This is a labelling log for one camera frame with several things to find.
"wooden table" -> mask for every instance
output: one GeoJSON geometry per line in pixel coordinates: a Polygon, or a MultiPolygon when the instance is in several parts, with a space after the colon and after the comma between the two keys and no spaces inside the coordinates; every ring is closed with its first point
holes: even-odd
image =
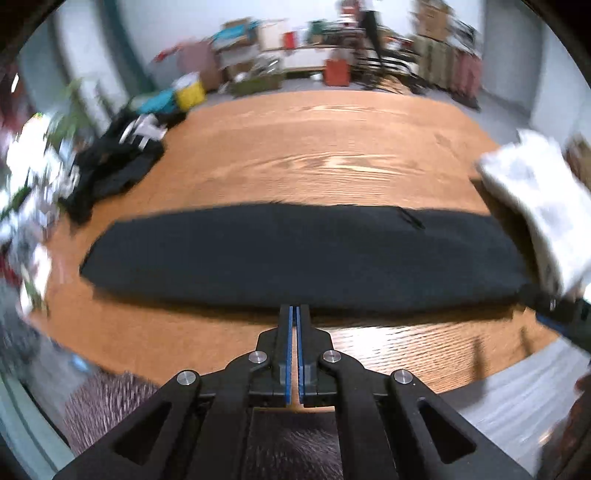
{"type": "MultiPolygon", "coordinates": [[[[185,368],[202,374],[224,368],[252,350],[277,315],[164,310],[95,294],[79,278],[78,265],[114,220],[274,200],[488,212],[473,162],[497,147],[454,106],[350,90],[279,93],[203,108],[165,140],[167,152],[152,172],[126,195],[98,204],[88,225],[72,231],[67,219],[60,221],[48,245],[51,318],[36,319],[90,361],[160,384],[185,368]]],[[[527,231],[505,223],[530,248],[527,231]]],[[[498,372],[556,337],[532,312],[493,308],[316,322],[330,331],[335,348],[364,366],[385,373],[408,368],[437,392],[498,372]]]]}

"pile of clothes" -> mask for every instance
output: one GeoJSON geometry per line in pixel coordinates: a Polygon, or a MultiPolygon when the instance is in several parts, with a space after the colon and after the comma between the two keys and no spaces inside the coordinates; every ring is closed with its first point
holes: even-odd
{"type": "Polygon", "coordinates": [[[143,179],[164,155],[167,130],[185,118],[186,113],[178,111],[138,115],[121,110],[102,137],[74,160],[78,184],[59,199],[70,219],[79,225],[88,222],[96,202],[124,193],[143,179]]]}

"white cloth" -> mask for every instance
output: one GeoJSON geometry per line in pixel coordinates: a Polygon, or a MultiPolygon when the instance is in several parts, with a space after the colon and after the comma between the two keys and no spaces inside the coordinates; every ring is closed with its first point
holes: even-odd
{"type": "Polygon", "coordinates": [[[519,139],[483,155],[476,169],[487,190],[527,221],[542,288],[578,296],[591,280],[591,194],[555,140],[529,130],[519,139]]]}

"red box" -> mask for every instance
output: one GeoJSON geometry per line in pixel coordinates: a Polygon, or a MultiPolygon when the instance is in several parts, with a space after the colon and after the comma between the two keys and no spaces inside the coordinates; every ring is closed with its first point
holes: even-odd
{"type": "Polygon", "coordinates": [[[350,82],[347,60],[326,60],[324,62],[324,83],[329,87],[348,87],[350,82]]]}
{"type": "Polygon", "coordinates": [[[283,34],[283,48],[293,50],[296,47],[296,32],[287,32],[283,34]]]}

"folded black cloth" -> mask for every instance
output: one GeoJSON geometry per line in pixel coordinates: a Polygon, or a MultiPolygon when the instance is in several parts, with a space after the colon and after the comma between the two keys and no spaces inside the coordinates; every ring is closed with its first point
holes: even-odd
{"type": "MultiPolygon", "coordinates": [[[[138,118],[135,112],[121,110],[103,136],[76,156],[74,164],[80,169],[80,181],[68,198],[59,200],[73,222],[86,223],[97,201],[129,190],[164,155],[164,146],[157,140],[142,145],[142,138],[136,137],[119,143],[128,125],[138,118]]],[[[172,128],[182,122],[186,114],[158,113],[156,118],[160,125],[172,128]]]]}
{"type": "Polygon", "coordinates": [[[513,300],[528,281],[490,216],[282,203],[117,222],[80,274],[150,301],[396,313],[513,300]]]}

